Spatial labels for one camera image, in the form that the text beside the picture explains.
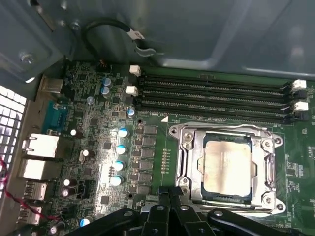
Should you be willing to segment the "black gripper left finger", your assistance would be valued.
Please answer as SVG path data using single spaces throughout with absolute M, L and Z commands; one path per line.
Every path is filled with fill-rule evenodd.
M 158 203 L 148 211 L 120 209 L 85 226 L 86 236 L 166 236 L 179 187 L 160 187 Z

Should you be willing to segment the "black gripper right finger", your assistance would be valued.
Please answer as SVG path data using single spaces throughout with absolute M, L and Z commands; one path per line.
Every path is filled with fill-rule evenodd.
M 202 219 L 189 205 L 184 205 L 180 197 L 180 187 L 172 187 L 172 210 L 188 236 L 298 236 L 294 229 L 278 230 L 263 225 L 223 208 L 208 212 Z

